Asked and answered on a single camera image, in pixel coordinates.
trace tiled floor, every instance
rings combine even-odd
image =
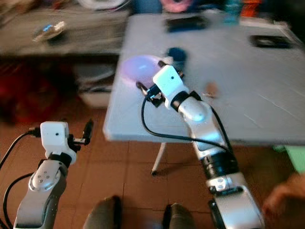
[[[205,187],[205,177],[190,144],[169,144],[160,165],[160,175],[150,175],[159,144],[140,142],[107,142],[102,133],[105,110],[91,110],[81,101],[65,102],[51,120],[65,118],[70,132],[81,136],[85,123],[95,122],[92,142],[78,153],[76,164],[69,168],[67,188],[60,199],[55,228],[81,228],[91,208],[99,200],[118,195],[123,199],[124,229],[157,229],[168,203],[179,202],[193,214],[199,229],[212,229],[207,202],[211,199]],[[0,152],[31,125],[0,129]],[[279,182],[293,173],[285,153],[268,147],[235,147],[241,171],[254,197],[261,205],[263,199]],[[0,174],[0,196],[17,177],[36,169],[44,150],[40,139],[27,138],[18,144]],[[11,219],[26,192],[24,180],[12,190],[8,202]],[[280,222],[271,229],[303,228],[301,204],[287,210]]]

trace table leg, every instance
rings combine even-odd
[[[158,152],[158,156],[154,162],[154,165],[152,167],[152,175],[155,176],[157,174],[157,169],[159,167],[159,164],[161,162],[161,159],[162,159],[162,156],[165,152],[165,148],[166,148],[166,142],[162,142],[161,145],[160,145],[160,149],[159,149],[159,152]]]

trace black phone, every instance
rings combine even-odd
[[[207,19],[201,16],[165,20],[165,26],[167,27],[168,32],[200,30],[204,29],[207,26],[207,23]]]
[[[250,36],[250,42],[253,46],[259,48],[282,48],[289,49],[291,44],[286,37],[281,36]]]

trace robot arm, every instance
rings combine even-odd
[[[160,92],[165,106],[181,114],[192,138],[226,146],[212,108],[201,101],[196,93],[189,94],[189,89],[183,84],[174,67],[163,64],[153,82],[155,85],[148,89],[147,93],[152,90]],[[262,214],[243,174],[239,171],[233,153],[201,142],[194,141],[193,146],[204,167],[208,189],[214,195],[209,206],[215,226],[218,229],[263,229]]]
[[[42,145],[46,158],[30,177],[28,191],[19,205],[15,229],[53,228],[58,202],[66,188],[68,167],[76,161],[80,145],[90,142],[93,122],[90,120],[83,138],[69,134],[68,124],[45,122],[40,126]]]

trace pink object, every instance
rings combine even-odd
[[[121,65],[120,71],[124,79],[135,83],[140,81],[145,86],[153,85],[153,77],[160,70],[158,62],[161,58],[151,55],[133,56],[124,61]]]
[[[193,3],[193,0],[182,0],[175,2],[174,0],[160,0],[164,8],[171,13],[180,13],[186,11]]]

